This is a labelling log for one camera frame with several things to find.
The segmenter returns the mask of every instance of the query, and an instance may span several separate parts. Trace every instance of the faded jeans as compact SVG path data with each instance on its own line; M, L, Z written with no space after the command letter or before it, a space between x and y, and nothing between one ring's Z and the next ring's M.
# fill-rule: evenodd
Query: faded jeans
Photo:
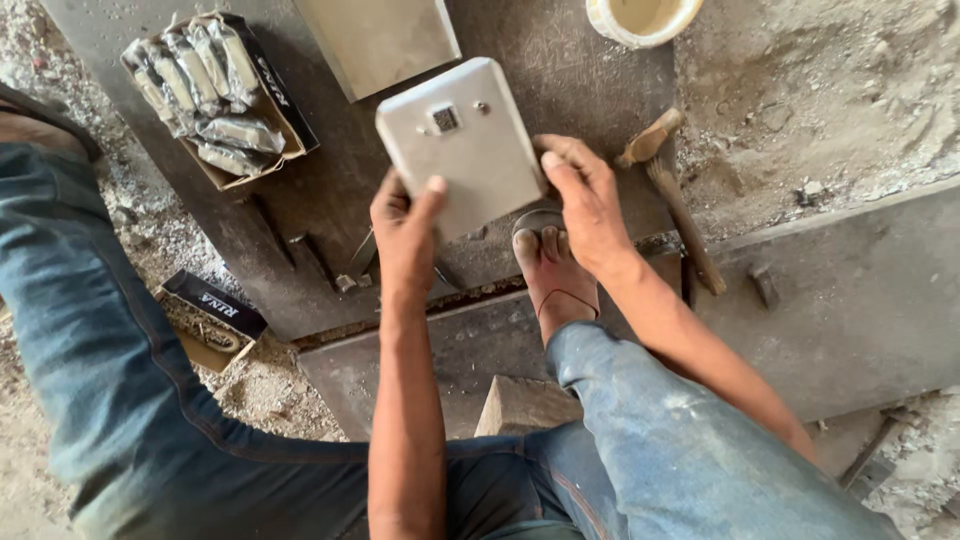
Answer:
M0 295L88 538L366 535L367 445L226 418L116 240L92 167L0 144ZM453 441L448 536L573 522L590 540L899 538L703 386L602 327L546 361L583 423Z

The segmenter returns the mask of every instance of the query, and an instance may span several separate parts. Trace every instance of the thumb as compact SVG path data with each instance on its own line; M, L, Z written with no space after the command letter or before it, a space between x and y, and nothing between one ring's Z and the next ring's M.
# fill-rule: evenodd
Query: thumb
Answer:
M410 208L411 221L432 224L446 206L446 180L439 176L426 181L426 189Z
M543 157L540 158L540 164L543 165L543 172L550 179L550 183L557 187L564 199L572 198L574 194L579 193L586 187L584 181L580 178L580 173L559 154L555 152L543 154Z

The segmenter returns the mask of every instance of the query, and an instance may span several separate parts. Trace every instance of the hammer head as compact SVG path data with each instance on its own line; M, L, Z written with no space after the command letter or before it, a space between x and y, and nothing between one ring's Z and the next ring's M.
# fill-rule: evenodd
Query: hammer head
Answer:
M671 108L654 122L654 125L643 130L627 144L623 155L616 159L616 164L623 168L630 168L634 163L651 160L663 143L684 124L685 119L682 112Z

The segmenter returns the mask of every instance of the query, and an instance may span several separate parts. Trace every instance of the bare foot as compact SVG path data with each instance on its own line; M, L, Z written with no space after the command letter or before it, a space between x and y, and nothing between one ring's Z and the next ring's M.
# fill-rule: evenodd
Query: bare foot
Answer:
M541 236L542 242L529 229L517 231L514 254L527 281L545 347L565 323L596 319L599 303L597 280L573 258L566 231L550 226Z
M21 110L17 106L0 100L0 106ZM35 142L49 148L62 148L86 158L87 153L81 142L71 134L30 116L15 112L0 111L0 142Z

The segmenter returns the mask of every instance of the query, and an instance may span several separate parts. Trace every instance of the hand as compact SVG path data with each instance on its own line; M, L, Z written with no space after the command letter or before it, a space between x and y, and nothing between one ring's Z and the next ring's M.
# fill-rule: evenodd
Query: hand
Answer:
M426 300L433 286L433 220L446 203L446 181L431 178L411 205L400 176L391 167L370 206L380 254L381 298Z
M638 258L623 224L616 177L607 164L575 138L538 135L534 144L546 151L540 162L564 199L564 221L577 262L602 282L622 265L623 257Z

